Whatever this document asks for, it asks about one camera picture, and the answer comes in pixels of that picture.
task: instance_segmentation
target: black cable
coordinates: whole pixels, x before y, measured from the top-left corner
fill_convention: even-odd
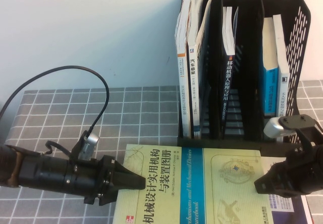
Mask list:
[[[20,90],[22,90],[24,87],[26,87],[28,84],[30,84],[31,82],[35,81],[36,79],[41,78],[42,76],[45,76],[47,74],[50,74],[50,73],[53,73],[53,72],[57,72],[57,71],[60,71],[60,70],[64,70],[64,69],[79,69],[79,70],[84,70],[84,71],[90,72],[90,73],[94,74],[95,76],[97,76],[102,81],[102,83],[105,86],[105,91],[106,91],[105,103],[104,103],[104,106],[103,106],[101,112],[99,113],[99,115],[94,120],[94,122],[92,123],[91,127],[89,128],[89,130],[88,130],[88,132],[86,134],[86,137],[88,137],[92,133],[93,128],[94,128],[95,124],[97,123],[97,121],[103,115],[103,113],[104,113],[104,111],[105,111],[105,109],[107,107],[107,103],[109,102],[109,95],[110,94],[109,94],[109,87],[108,87],[106,81],[104,80],[104,78],[100,74],[98,74],[96,71],[93,71],[93,70],[91,70],[89,68],[82,67],[82,66],[62,66],[62,67],[50,69],[50,70],[45,71],[45,72],[43,72],[41,74],[38,74],[37,76],[35,76],[35,77],[31,78],[30,80],[26,81],[25,83],[23,83],[22,85],[20,85],[18,87],[18,89],[15,90],[15,92],[12,93],[12,95],[9,97],[9,99],[4,104],[4,107],[0,111],[0,120],[1,120],[2,116],[4,115],[4,113],[5,113],[8,105],[13,100],[13,98],[19,93]]]
[[[47,141],[45,146],[49,149],[49,151],[44,152],[44,155],[52,154],[52,147],[55,147],[58,150],[62,151],[63,154],[65,154],[67,157],[70,157],[70,155],[71,155],[71,152],[69,150],[67,150],[62,145],[59,145],[58,143],[55,143],[53,141]]]

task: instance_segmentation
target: black desk organizer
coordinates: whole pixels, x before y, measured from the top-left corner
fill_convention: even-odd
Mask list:
[[[244,135],[221,136],[219,89],[222,55],[222,8],[238,6],[236,45],[243,46],[239,71],[233,76],[232,89],[238,90]],[[179,114],[178,146],[208,148],[258,149],[264,156],[284,156],[289,149],[299,147],[297,136],[285,137],[284,143],[264,142],[263,116],[258,97],[258,67],[264,17],[281,14],[284,28],[290,81],[287,115],[299,114],[296,91],[302,69],[310,25],[310,11],[304,0],[212,0],[209,27],[209,135],[202,140],[183,139]]]

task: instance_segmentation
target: checkered tablecloth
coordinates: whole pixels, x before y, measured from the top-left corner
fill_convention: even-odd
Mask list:
[[[323,123],[321,81],[299,83],[301,114]],[[47,140],[71,150],[88,129],[105,99],[103,89],[26,91],[7,144],[43,152]],[[177,144],[178,87],[113,88],[94,132],[100,136],[95,157],[113,155],[123,162],[126,145]],[[54,156],[65,157],[59,151]],[[307,196],[315,224],[323,224],[323,191]],[[84,205],[83,198],[28,188],[0,187],[0,224],[112,224],[115,204]]]

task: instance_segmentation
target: red logo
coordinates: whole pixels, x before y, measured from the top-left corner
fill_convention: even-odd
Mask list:
[[[133,215],[128,215],[126,218],[126,223],[133,223],[134,216]]]

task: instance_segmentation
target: book spine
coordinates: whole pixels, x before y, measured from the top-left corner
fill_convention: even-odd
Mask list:
[[[223,95],[222,95],[222,110],[221,110],[221,133],[222,136],[225,134],[228,106],[229,106],[229,96],[232,84],[232,73],[234,66],[234,55],[226,56],[225,64],[223,67],[224,71],[224,82],[223,82]]]
[[[282,72],[279,70],[276,117],[284,117],[286,115],[288,82],[289,82],[289,74],[288,73],[282,74]]]
[[[194,138],[201,138],[200,107],[199,107],[199,78],[198,78],[198,48],[197,45],[189,46],[189,72],[191,78],[191,102],[193,115]]]
[[[190,100],[189,100],[189,85],[188,85],[188,68],[186,53],[177,55],[178,73],[180,80],[180,99],[183,136],[191,138],[191,116],[190,116]]]
[[[272,117],[276,113],[278,68],[264,70],[264,115]]]

